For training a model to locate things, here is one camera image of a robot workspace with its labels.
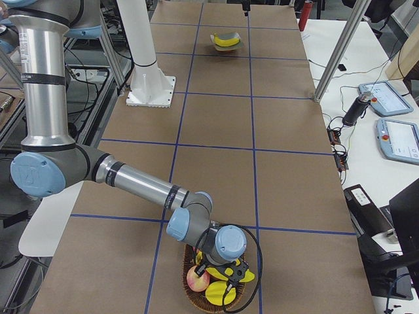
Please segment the wicker fruit basket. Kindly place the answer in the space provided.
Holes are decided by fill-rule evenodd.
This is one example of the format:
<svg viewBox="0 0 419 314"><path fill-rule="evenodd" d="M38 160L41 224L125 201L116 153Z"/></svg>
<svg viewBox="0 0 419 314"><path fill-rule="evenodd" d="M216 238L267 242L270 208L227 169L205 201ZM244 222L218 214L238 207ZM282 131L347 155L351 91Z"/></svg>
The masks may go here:
<svg viewBox="0 0 419 314"><path fill-rule="evenodd" d="M205 297L205 291L203 292L194 292L187 286L187 272L188 270L196 266L197 263L201 262L202 253L198 251L196 262L194 261L192 252L194 247L190 245L185 245L184 257L183 257L183 288L191 303L196 306L199 310L204 311L205 313L224 313L222 306L213 305L209 303ZM210 276L210 284L214 281L221 281Z"/></svg>

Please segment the red cylinder tube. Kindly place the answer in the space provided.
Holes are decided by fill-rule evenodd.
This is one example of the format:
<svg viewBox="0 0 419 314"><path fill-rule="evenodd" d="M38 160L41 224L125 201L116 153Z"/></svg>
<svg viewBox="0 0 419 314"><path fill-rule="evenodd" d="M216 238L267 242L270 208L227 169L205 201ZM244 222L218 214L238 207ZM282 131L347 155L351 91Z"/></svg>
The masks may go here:
<svg viewBox="0 0 419 314"><path fill-rule="evenodd" d="M299 31L304 31L307 20L310 16L313 6L313 1L306 0L302 7L302 12L299 18Z"/></svg>

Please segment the black water bottle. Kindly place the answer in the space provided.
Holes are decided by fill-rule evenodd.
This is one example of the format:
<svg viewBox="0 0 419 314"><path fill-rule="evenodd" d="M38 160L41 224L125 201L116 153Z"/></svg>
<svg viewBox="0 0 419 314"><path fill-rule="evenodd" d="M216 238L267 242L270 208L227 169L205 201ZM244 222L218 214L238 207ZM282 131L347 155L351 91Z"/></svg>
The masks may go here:
<svg viewBox="0 0 419 314"><path fill-rule="evenodd" d="M361 94L360 96L355 98L342 119L343 125L355 126L357 119L364 113L364 111L370 105L370 103L371 98L365 94Z"/></svg>

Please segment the far teach pendant tablet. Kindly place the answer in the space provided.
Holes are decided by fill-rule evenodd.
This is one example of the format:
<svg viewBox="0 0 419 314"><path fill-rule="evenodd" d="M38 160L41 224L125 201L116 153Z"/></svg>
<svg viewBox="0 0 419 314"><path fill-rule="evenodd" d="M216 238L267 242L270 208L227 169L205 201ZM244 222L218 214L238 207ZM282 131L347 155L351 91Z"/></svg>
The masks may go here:
<svg viewBox="0 0 419 314"><path fill-rule="evenodd" d="M358 90L360 94L370 93L371 99L376 98L376 101L371 101L371 108L381 117L413 112L413 107L388 81L360 84Z"/></svg>

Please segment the teach pendant tablet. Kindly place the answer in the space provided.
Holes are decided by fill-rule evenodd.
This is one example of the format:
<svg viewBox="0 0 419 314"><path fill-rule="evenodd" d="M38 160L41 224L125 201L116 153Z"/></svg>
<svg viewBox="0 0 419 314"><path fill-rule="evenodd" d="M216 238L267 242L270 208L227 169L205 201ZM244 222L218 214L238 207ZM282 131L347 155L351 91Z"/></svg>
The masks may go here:
<svg viewBox="0 0 419 314"><path fill-rule="evenodd" d="M386 159L418 165L418 126L388 118L376 121L378 147Z"/></svg>
<svg viewBox="0 0 419 314"><path fill-rule="evenodd" d="M370 93L371 99L376 98L376 101L371 101L371 108L381 117L413 112L413 107L388 81L360 84L358 90L360 94Z"/></svg>

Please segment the near teach pendant tablet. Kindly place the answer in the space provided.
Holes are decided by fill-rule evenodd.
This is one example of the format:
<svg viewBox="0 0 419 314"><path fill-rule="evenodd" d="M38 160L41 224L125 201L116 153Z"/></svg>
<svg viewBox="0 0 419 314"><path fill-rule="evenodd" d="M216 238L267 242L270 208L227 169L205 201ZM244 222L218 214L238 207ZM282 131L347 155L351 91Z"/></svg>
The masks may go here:
<svg viewBox="0 0 419 314"><path fill-rule="evenodd" d="M418 126L388 118L376 121L378 147L386 159L418 165Z"/></svg>

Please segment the black computer monitor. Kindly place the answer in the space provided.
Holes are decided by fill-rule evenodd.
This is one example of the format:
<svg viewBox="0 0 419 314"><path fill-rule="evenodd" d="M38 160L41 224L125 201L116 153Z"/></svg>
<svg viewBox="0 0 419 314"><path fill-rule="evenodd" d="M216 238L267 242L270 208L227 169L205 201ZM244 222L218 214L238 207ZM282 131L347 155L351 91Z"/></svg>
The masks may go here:
<svg viewBox="0 0 419 314"><path fill-rule="evenodd" d="M410 255L416 260L408 269L418 276L418 179L394 196L389 205L403 257Z"/></svg>

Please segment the black box device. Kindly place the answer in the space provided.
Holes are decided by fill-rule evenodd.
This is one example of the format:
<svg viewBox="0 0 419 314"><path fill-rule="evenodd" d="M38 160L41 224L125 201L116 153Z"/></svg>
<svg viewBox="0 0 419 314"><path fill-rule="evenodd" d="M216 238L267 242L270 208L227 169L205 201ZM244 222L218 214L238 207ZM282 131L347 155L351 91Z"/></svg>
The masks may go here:
<svg viewBox="0 0 419 314"><path fill-rule="evenodd" d="M379 262L402 255L400 247L394 247L398 240L391 222L364 188L360 184L350 186L344 189L344 196L362 257L371 262ZM390 250L386 250L373 239L377 235L387 240Z"/></svg>

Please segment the yellow lemon fruit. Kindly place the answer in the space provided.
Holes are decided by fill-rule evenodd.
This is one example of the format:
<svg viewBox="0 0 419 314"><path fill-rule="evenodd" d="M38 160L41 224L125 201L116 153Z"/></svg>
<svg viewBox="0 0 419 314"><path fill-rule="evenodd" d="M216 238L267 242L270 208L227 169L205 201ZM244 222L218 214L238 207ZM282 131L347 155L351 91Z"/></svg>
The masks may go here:
<svg viewBox="0 0 419 314"><path fill-rule="evenodd" d="M226 281L214 281L205 290L205 297L207 301L218 306L231 304L236 299L236 288L232 287L223 300L223 296L227 288L228 286Z"/></svg>

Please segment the white chair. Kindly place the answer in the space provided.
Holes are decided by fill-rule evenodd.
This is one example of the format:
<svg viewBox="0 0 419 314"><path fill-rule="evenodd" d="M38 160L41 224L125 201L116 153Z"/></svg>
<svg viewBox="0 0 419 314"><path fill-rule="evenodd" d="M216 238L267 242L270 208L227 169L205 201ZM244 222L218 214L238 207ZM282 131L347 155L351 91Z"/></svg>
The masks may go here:
<svg viewBox="0 0 419 314"><path fill-rule="evenodd" d="M43 198L18 244L26 257L53 257L82 188L77 183L59 194Z"/></svg>

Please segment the aluminium frame post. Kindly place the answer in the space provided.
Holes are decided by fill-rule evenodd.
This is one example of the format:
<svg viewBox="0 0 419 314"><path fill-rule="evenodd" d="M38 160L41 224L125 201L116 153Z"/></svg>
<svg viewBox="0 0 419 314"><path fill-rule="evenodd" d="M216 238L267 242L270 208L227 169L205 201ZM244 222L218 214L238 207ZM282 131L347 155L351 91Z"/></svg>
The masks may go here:
<svg viewBox="0 0 419 314"><path fill-rule="evenodd" d="M354 36L354 33L356 32L357 27L370 3L371 0L357 0L355 2L352 13L349 19L346 21L342 33L338 38L335 48L314 92L313 100L316 103L319 103L325 94L326 89L338 67L338 64L341 61L348 45L350 44L350 41L352 40L352 37Z"/></svg>

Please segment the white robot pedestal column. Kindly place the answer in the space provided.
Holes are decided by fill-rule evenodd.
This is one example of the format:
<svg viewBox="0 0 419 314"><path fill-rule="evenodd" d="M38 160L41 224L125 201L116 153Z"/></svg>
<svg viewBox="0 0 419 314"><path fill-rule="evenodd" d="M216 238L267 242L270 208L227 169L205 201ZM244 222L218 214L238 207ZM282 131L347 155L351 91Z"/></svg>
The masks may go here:
<svg viewBox="0 0 419 314"><path fill-rule="evenodd" d="M166 76L158 66L146 2L122 0L117 5L134 62L126 104L169 107L176 78Z"/></svg>

